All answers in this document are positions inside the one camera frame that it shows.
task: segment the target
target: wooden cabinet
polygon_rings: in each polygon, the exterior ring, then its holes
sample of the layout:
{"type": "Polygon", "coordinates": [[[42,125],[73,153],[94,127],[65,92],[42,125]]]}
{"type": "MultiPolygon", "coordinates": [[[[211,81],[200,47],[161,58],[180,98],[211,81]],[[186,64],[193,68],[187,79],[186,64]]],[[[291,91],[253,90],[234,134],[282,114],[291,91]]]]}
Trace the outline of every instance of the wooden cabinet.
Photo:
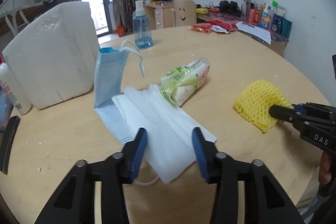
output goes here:
{"type": "Polygon", "coordinates": [[[144,8],[152,30],[174,27],[175,13],[171,10],[172,6],[145,4],[144,8]]]}

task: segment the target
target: white foam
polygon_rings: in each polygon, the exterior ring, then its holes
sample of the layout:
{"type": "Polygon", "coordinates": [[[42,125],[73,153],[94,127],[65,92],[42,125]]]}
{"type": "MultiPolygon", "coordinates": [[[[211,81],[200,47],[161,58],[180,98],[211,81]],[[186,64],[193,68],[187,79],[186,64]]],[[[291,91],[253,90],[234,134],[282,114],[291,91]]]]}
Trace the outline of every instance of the white foam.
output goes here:
{"type": "Polygon", "coordinates": [[[87,93],[99,43],[88,3],[61,3],[23,29],[3,55],[40,109],[87,93]]]}

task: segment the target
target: yellow fruit net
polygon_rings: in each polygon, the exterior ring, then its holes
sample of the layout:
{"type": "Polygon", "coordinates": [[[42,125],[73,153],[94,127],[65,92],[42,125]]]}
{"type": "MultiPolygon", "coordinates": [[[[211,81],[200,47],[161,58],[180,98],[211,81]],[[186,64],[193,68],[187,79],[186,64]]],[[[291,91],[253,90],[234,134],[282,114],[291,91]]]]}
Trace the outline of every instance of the yellow fruit net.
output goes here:
{"type": "Polygon", "coordinates": [[[293,108],[276,86],[266,80],[258,80],[240,94],[235,102],[235,110],[245,120],[266,133],[277,122],[277,119],[268,113],[272,105],[293,108]]]}

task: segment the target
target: white lotion bottle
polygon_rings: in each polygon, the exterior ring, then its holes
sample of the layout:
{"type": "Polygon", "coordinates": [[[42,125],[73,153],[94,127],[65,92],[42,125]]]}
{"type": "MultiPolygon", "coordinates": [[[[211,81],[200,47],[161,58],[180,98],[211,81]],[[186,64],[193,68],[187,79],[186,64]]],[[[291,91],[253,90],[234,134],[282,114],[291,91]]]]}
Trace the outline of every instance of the white lotion bottle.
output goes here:
{"type": "Polygon", "coordinates": [[[26,92],[16,81],[6,63],[0,65],[0,86],[21,115],[25,115],[31,109],[32,104],[26,92]]]}

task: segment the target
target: blue spray bottle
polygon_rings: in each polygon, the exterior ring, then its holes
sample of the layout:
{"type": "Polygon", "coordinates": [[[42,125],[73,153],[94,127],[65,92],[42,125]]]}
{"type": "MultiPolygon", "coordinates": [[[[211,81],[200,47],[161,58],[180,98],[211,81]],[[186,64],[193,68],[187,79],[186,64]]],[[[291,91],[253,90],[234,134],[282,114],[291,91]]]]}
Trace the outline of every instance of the blue spray bottle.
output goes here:
{"type": "Polygon", "coordinates": [[[140,50],[153,46],[152,32],[149,17],[145,15],[142,0],[135,2],[135,16],[133,17],[133,30],[135,44],[140,50]]]}

